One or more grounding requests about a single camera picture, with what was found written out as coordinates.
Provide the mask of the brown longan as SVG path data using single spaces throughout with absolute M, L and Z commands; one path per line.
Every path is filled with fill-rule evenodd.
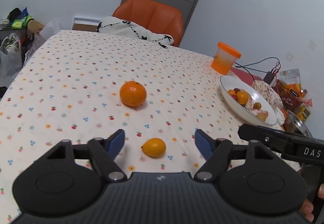
M 267 119 L 268 115 L 265 113 L 259 113 L 256 115 L 256 118 L 259 119 L 262 122 L 265 122 Z

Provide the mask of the white black patterned cushion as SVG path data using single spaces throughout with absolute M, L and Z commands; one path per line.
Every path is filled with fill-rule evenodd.
M 154 33 L 132 21 L 121 20 L 113 16 L 102 18 L 97 27 L 97 32 L 142 39 L 164 45 L 173 45 L 174 43 L 173 37 L 168 34 Z

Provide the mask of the peeled pomelo segment long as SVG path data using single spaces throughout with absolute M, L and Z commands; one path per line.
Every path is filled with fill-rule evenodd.
M 262 110 L 262 109 L 250 109 L 249 113 L 263 122 L 266 121 L 266 119 L 269 115 L 268 111 Z

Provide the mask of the stainless steel bowl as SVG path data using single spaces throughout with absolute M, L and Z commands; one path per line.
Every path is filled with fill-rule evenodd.
M 306 125 L 290 110 L 287 111 L 287 119 L 285 121 L 285 129 L 289 133 L 303 135 L 312 138 L 312 134 Z

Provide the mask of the small orange kumquat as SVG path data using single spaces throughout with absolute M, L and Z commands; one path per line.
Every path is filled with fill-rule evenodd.
M 234 90 L 232 90 L 232 89 L 228 90 L 227 92 L 228 92 L 231 96 L 236 95 L 236 92 L 235 92 Z
M 165 153 L 166 144 L 160 138 L 151 138 L 142 145 L 141 149 L 144 154 L 153 158 L 157 158 Z

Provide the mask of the orange plastic basket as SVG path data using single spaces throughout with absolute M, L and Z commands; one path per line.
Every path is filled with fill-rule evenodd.
M 277 80 L 274 85 L 274 90 L 281 98 L 284 107 L 291 111 L 300 105 L 302 100 L 301 89 L 300 82 L 287 84 L 281 80 Z

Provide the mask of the orange lidded plastic container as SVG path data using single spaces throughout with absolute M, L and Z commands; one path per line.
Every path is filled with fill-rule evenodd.
M 226 75 L 232 68 L 236 60 L 240 59 L 242 54 L 233 47 L 218 42 L 217 52 L 211 63 L 211 68 L 220 74 Z

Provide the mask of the medium orange mandarin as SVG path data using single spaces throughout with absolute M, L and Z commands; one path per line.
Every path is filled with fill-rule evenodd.
M 145 87 L 135 81 L 124 83 L 119 91 L 121 102 L 129 107 L 138 107 L 146 101 L 147 91 Z

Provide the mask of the yellow tin can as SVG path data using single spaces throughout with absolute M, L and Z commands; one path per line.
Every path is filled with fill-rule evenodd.
M 306 105 L 302 105 L 302 106 L 300 106 L 300 109 L 297 111 L 296 116 L 302 122 L 305 122 L 310 116 L 310 111 L 308 110 Z

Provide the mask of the large orange mandarin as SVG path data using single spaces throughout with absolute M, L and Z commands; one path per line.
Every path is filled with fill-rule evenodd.
M 237 96 L 237 102 L 238 102 L 240 105 L 245 106 L 245 104 L 246 104 L 247 101 L 248 101 L 247 92 L 245 92 L 245 91 L 240 91 L 240 92 L 236 93 L 236 96 Z

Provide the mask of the snack bag pouch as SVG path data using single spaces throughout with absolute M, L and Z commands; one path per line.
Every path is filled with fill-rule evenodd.
M 281 71 L 279 72 L 278 78 L 286 85 L 289 91 L 293 90 L 299 97 L 302 96 L 301 76 L 298 68 Z

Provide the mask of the floral tissue pack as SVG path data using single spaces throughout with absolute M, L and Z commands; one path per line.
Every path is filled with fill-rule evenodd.
M 264 99 L 266 99 L 273 109 L 281 109 L 283 107 L 282 100 L 278 93 L 276 93 L 275 90 L 263 80 L 253 81 L 252 88 L 256 90 Z

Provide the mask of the peeled pomelo segment short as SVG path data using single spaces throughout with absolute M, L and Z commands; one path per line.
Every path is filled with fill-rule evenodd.
M 253 109 L 254 102 L 253 102 L 253 99 L 252 99 L 252 97 L 250 96 L 249 93 L 247 93 L 247 96 L 248 96 L 248 101 L 247 101 L 247 103 L 245 104 L 245 108 L 246 108 L 247 110 L 250 110 L 250 109 Z

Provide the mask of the white plastic bag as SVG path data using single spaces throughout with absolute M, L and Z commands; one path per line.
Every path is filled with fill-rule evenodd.
M 34 34 L 34 39 L 31 48 L 29 48 L 25 54 L 24 66 L 28 60 L 31 59 L 34 52 L 39 49 L 45 43 L 45 41 L 63 30 L 63 25 L 57 18 L 51 20 L 46 25 L 43 25 L 36 20 L 29 20 L 28 30 Z

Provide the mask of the brown longan fruit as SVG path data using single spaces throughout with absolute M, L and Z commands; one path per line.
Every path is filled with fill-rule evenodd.
M 261 108 L 262 108 L 262 105 L 260 102 L 254 103 L 253 109 L 261 109 Z

